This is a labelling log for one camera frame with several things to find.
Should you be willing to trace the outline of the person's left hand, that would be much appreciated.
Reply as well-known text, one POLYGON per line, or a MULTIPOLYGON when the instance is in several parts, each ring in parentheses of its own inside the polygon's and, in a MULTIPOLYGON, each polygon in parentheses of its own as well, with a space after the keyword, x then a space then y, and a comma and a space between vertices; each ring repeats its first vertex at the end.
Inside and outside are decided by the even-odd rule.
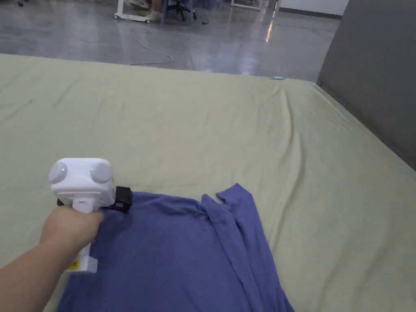
POLYGON ((95 240, 104 220, 102 211, 81 213, 69 206, 59 206, 48 216, 39 245, 66 261, 95 240))

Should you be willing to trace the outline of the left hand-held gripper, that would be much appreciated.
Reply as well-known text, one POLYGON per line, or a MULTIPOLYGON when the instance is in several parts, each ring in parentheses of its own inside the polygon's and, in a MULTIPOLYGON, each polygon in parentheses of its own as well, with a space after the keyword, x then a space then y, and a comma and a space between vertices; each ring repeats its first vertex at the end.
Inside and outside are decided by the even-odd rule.
MULTIPOLYGON (((130 188, 117 186, 113 169, 102 158, 63 158, 49 170, 50 189, 60 206, 81 213, 113 210, 127 213, 133 201, 130 188)), ((70 273, 96 273, 97 259, 90 254, 91 243, 84 247, 67 269, 70 273)))

